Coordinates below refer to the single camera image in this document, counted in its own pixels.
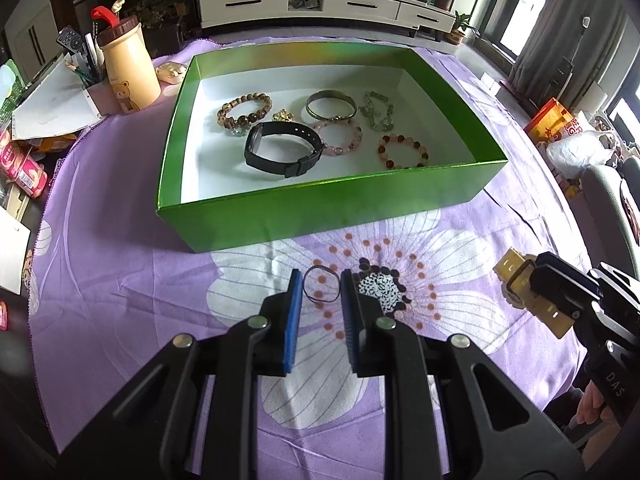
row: black watch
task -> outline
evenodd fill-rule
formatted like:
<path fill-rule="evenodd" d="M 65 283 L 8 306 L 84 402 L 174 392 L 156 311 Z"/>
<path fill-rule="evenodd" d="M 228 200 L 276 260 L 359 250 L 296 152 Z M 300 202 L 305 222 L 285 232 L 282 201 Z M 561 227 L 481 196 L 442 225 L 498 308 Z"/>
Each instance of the black watch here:
<path fill-rule="evenodd" d="M 268 158 L 256 155 L 260 147 L 260 141 L 263 137 L 269 135 L 292 135 L 300 137 L 300 139 L 306 140 L 306 142 L 311 145 L 313 151 L 309 155 L 299 158 L 296 162 L 276 162 L 275 160 L 269 160 Z M 320 160 L 324 148 L 325 144 L 322 142 L 320 136 L 304 124 L 268 121 L 256 124 L 249 131 L 244 146 L 244 160 L 248 166 L 256 170 L 276 175 L 284 175 L 285 178 L 290 178 L 292 176 L 304 175 L 314 167 L 318 160 Z"/>

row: bear sticker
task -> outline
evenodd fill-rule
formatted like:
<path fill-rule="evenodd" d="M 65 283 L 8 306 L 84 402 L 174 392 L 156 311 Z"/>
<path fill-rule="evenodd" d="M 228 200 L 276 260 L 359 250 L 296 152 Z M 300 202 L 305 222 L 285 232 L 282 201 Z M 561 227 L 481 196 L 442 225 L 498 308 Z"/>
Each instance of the bear sticker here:
<path fill-rule="evenodd" d="M 139 112 L 140 108 L 131 100 L 131 92 L 129 91 L 129 81 L 122 83 L 111 83 L 116 99 L 120 103 L 120 107 L 126 114 Z"/>

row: remote control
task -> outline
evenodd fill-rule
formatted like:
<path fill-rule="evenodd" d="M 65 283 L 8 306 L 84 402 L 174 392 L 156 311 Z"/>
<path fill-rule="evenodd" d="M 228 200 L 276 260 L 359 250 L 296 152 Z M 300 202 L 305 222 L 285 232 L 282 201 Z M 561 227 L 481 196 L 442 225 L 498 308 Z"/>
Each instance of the remote control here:
<path fill-rule="evenodd" d="M 72 54 L 82 54 L 86 56 L 82 36 L 71 27 L 65 27 L 60 32 L 56 42 L 66 48 Z"/>

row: drawer handle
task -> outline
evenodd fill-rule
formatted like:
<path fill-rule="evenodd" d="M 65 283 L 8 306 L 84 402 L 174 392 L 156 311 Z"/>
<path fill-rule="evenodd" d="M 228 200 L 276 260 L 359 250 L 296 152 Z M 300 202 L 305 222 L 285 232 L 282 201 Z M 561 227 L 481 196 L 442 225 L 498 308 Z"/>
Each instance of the drawer handle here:
<path fill-rule="evenodd" d="M 347 2 L 347 5 L 351 5 L 354 7 L 367 7 L 367 9 L 377 9 L 377 5 L 369 5 L 369 4 L 357 4 L 356 2 Z"/>
<path fill-rule="evenodd" d="M 249 0 L 247 2 L 235 2 L 232 4 L 226 4 L 225 7 L 237 7 L 240 5 L 253 5 L 253 4 L 261 4 L 262 0 Z"/>
<path fill-rule="evenodd" d="M 439 20 L 434 20 L 433 18 L 428 18 L 427 16 L 423 16 L 421 14 L 416 14 L 418 18 L 422 18 L 423 20 L 427 20 L 428 22 L 438 23 Z"/>

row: drawer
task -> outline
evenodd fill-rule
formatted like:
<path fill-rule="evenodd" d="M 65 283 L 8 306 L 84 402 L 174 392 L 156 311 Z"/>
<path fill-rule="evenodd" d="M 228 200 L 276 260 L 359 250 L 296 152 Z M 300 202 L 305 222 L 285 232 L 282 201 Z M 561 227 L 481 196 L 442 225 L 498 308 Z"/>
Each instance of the drawer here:
<path fill-rule="evenodd" d="M 289 0 L 200 0 L 202 27 L 274 18 L 287 12 Z"/>
<path fill-rule="evenodd" d="M 454 20 L 453 16 L 444 12 L 412 4 L 400 4 L 400 10 L 398 10 L 398 22 L 435 28 L 444 32 L 451 32 Z"/>
<path fill-rule="evenodd" d="M 399 2 L 393 0 L 324 0 L 322 11 L 332 18 L 353 16 L 354 18 L 376 18 L 394 20 L 398 15 Z"/>

